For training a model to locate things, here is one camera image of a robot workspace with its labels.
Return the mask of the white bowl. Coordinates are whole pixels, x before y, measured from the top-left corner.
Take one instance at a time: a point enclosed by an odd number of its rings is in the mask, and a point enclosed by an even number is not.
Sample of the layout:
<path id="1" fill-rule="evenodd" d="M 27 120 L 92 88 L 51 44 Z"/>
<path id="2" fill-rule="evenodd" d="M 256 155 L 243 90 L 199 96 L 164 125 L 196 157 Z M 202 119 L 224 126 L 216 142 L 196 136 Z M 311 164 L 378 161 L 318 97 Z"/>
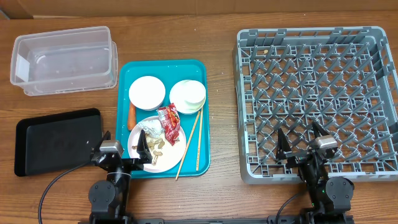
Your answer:
<path id="1" fill-rule="evenodd" d="M 193 114 L 205 104 L 206 88 L 199 81 L 182 80 L 172 87 L 169 100 L 175 105 L 178 112 Z"/>

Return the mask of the orange carrot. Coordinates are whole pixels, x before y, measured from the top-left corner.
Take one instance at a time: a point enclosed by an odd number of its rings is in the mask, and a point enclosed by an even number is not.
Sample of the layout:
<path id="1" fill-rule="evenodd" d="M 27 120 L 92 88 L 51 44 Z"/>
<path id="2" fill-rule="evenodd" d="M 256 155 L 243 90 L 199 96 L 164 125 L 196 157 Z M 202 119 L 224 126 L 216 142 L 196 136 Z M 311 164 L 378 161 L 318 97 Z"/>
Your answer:
<path id="1" fill-rule="evenodd" d="M 136 107 L 130 103 L 129 112 L 127 116 L 127 129 L 132 131 L 136 125 Z"/>

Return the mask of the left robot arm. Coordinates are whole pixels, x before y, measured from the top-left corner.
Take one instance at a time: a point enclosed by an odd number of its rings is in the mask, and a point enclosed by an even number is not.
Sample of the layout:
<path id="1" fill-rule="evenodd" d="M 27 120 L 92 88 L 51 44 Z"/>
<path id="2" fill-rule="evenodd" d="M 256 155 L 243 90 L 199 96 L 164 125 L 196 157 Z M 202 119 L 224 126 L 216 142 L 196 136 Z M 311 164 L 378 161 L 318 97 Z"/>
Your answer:
<path id="1" fill-rule="evenodd" d="M 91 203 L 90 223 L 137 223 L 126 211 L 131 172 L 143 170 L 152 162 L 145 131 L 139 133 L 138 158 L 123 158 L 124 149 L 118 140 L 112 140 L 106 132 L 92 149 L 91 163 L 107 172 L 106 180 L 97 181 L 89 190 Z"/>

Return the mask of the red snack wrapper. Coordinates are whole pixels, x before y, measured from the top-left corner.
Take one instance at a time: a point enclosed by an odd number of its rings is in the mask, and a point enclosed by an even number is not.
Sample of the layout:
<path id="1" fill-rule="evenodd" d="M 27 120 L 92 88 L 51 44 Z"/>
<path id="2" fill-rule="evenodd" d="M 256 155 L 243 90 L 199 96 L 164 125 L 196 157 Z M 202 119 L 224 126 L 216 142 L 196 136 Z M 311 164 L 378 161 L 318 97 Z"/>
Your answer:
<path id="1" fill-rule="evenodd" d="M 157 110 L 166 140 L 173 146 L 179 137 L 180 117 L 173 103 Z"/>

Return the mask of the foil ball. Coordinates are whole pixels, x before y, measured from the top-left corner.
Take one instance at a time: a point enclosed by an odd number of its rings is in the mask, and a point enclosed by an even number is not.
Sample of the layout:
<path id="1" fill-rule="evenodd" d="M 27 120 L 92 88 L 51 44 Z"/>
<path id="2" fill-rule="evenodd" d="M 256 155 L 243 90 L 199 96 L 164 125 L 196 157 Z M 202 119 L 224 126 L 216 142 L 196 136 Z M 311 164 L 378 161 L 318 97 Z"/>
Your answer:
<path id="1" fill-rule="evenodd" d="M 162 125 L 158 119 L 140 121 L 137 125 L 152 138 L 157 138 L 162 133 Z"/>

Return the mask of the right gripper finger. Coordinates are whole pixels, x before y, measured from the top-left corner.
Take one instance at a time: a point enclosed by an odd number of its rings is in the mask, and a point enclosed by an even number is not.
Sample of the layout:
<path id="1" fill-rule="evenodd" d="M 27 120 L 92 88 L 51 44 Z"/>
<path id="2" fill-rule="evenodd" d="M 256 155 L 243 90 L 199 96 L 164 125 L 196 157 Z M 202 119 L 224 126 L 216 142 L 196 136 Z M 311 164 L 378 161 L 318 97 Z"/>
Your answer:
<path id="1" fill-rule="evenodd" d="M 315 138 L 318 138 L 321 136 L 327 136 L 330 134 L 328 131 L 323 129 L 323 127 L 320 124 L 318 124 L 316 121 L 312 122 L 312 130 L 313 130 L 313 134 L 314 134 Z"/>
<path id="2" fill-rule="evenodd" d="M 284 160 L 291 156 L 292 150 L 289 142 L 281 128 L 278 129 L 277 152 L 276 159 L 278 161 Z"/>

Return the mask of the white round plate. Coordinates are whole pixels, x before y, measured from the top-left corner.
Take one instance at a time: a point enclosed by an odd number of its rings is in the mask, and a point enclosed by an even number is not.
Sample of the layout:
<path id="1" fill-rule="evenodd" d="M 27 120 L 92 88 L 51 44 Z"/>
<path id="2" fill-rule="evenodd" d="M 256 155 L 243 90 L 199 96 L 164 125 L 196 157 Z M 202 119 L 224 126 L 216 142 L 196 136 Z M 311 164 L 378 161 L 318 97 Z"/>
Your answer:
<path id="1" fill-rule="evenodd" d="M 143 119 L 143 121 L 153 120 L 153 119 L 159 120 L 159 117 L 151 116 L 146 119 Z M 136 125 L 133 128 L 133 130 L 130 132 L 127 141 L 128 154 L 130 158 L 139 158 L 139 154 L 136 152 L 136 149 L 141 130 L 142 128 Z M 158 158 L 157 164 L 155 166 L 153 166 L 152 163 L 144 164 L 144 171 L 146 172 L 162 173 L 169 171 L 171 168 L 174 168 L 181 161 L 183 153 L 185 151 L 187 139 L 185 136 L 185 132 L 182 128 L 180 128 L 179 137 L 173 146 L 166 140 L 165 132 L 163 129 L 161 135 L 157 138 L 162 138 L 165 142 L 165 146 L 162 148 L 163 155 Z"/>

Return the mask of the grey dishwasher rack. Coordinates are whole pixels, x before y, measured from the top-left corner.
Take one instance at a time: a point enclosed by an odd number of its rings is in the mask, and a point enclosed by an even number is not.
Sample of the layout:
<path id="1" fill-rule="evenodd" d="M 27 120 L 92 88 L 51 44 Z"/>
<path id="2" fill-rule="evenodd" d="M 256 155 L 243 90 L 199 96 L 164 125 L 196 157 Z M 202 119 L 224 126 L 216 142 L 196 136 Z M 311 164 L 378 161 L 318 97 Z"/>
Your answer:
<path id="1" fill-rule="evenodd" d="M 277 132 L 303 152 L 314 122 L 338 143 L 330 176 L 397 180 L 397 70 L 382 28 L 243 29 L 233 63 L 245 183 L 297 183 L 276 158 Z"/>

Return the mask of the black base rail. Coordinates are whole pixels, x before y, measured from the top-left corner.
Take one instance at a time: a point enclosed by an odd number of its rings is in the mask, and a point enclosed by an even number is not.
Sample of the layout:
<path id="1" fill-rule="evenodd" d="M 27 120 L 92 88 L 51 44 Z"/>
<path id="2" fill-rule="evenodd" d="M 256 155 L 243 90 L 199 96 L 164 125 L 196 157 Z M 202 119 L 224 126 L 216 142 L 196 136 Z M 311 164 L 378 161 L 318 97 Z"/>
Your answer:
<path id="1" fill-rule="evenodd" d="M 78 223 L 133 223 L 133 224 L 275 224 L 276 216 L 268 216 L 267 218 L 226 218 L 226 219 L 186 219 L 186 220 L 164 220 L 162 218 L 131 218 L 120 220 L 92 220 L 83 221 Z M 308 223 L 300 219 L 298 215 L 282 215 L 279 217 L 278 223 L 281 224 L 298 224 L 298 223 Z M 337 223 L 348 223 L 354 224 L 354 219 L 352 216 L 347 216 L 345 221 L 332 219 L 332 220 L 322 220 L 315 219 L 315 223 L 321 224 L 337 224 Z"/>

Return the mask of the peanuts pile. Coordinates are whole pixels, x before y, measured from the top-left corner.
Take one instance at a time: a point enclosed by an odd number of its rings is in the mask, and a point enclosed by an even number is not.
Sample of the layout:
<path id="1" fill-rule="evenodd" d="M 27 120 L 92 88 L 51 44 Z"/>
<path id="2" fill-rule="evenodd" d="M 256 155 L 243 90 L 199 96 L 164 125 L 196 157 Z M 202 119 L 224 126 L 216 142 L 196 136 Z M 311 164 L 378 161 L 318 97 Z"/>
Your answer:
<path id="1" fill-rule="evenodd" d="M 162 148 L 165 146 L 165 142 L 162 138 L 146 137 L 147 145 L 152 155 L 152 165 L 157 164 L 157 160 L 163 155 Z"/>

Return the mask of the pink bowl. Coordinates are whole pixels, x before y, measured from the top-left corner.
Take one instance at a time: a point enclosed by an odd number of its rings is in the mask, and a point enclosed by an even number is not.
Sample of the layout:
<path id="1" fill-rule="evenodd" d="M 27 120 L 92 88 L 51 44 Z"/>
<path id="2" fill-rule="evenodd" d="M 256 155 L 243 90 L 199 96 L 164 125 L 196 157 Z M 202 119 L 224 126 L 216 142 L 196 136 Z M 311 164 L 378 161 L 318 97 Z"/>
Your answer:
<path id="1" fill-rule="evenodd" d="M 136 108 L 152 111 L 163 103 L 165 85 L 156 77 L 143 76 L 131 84 L 128 96 Z"/>

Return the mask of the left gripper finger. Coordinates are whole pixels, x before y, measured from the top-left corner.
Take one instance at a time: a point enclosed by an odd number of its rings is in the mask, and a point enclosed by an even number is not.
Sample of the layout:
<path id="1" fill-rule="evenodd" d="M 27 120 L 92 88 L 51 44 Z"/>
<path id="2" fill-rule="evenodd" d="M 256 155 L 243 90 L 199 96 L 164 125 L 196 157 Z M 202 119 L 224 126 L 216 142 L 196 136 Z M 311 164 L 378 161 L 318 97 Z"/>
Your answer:
<path id="1" fill-rule="evenodd" d="M 143 164 L 152 163 L 152 154 L 150 153 L 146 140 L 146 133 L 143 129 L 140 131 L 136 152 L 139 154 L 139 160 Z"/>
<path id="2" fill-rule="evenodd" d="M 109 131 L 106 131 L 101 140 L 98 142 L 98 144 L 93 148 L 93 152 L 98 152 L 100 150 L 100 146 L 102 145 L 102 143 L 110 139 L 111 139 L 111 133 Z"/>

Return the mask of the teal serving tray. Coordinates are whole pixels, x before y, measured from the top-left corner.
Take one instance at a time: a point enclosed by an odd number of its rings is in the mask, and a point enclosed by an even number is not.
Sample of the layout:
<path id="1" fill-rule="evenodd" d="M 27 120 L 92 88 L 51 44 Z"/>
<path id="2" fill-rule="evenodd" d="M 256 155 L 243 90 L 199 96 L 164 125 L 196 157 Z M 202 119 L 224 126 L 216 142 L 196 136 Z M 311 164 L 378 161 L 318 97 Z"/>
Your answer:
<path id="1" fill-rule="evenodd" d="M 205 65 L 194 59 L 185 60 L 153 60 L 136 61 L 125 64 L 119 72 L 118 90 L 118 110 L 116 115 L 116 134 L 115 138 L 121 142 L 124 148 L 123 158 L 128 158 L 127 141 L 130 132 L 127 129 L 127 116 L 129 112 L 129 88 L 131 84 L 143 76 L 153 76 L 160 79 L 165 85 L 166 96 L 163 106 L 170 103 L 169 93 L 171 88 L 182 80 L 196 80 L 207 87 Z M 189 145 L 182 170 L 181 177 L 199 176 L 204 174 L 210 167 L 210 122 L 209 122 L 209 103 L 203 106 L 203 124 L 201 135 L 201 154 L 199 170 L 196 171 L 198 132 L 200 120 L 197 122 L 195 132 Z"/>

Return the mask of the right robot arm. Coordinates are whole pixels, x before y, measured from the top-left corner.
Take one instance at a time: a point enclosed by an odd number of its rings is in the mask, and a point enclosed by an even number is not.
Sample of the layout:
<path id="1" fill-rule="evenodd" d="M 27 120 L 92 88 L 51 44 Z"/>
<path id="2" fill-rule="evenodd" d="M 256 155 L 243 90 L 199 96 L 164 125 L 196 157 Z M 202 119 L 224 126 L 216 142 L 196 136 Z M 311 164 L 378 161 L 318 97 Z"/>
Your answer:
<path id="1" fill-rule="evenodd" d="M 315 140 L 310 149 L 293 152 L 282 129 L 278 130 L 277 160 L 285 160 L 287 168 L 297 168 L 312 202 L 297 216 L 282 216 L 286 205 L 297 198 L 289 198 L 278 210 L 276 223 L 353 223 L 346 215 L 351 210 L 354 183 L 344 177 L 329 177 L 324 163 L 332 158 L 338 148 L 336 139 L 317 122 L 312 123 Z"/>

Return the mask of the black tray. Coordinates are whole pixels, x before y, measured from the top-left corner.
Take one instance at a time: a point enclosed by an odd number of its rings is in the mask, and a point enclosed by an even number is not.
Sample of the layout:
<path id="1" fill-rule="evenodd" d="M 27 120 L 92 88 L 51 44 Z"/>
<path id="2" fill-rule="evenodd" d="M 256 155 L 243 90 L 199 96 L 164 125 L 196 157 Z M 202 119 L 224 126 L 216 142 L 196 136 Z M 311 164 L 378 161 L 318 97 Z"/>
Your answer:
<path id="1" fill-rule="evenodd" d="M 89 162 L 102 137 L 96 108 L 22 119 L 16 125 L 14 173 L 37 175 Z"/>

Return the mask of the clear plastic bin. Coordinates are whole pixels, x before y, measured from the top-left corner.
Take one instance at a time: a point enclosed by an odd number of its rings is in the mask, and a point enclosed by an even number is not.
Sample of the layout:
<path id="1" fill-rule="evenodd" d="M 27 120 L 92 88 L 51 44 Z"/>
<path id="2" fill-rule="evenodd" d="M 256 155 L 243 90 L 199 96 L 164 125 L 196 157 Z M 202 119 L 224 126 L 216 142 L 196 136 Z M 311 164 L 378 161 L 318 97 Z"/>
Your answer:
<path id="1" fill-rule="evenodd" d="M 117 46 L 106 26 L 15 39 L 10 83 L 28 96 L 108 89 L 117 82 Z"/>

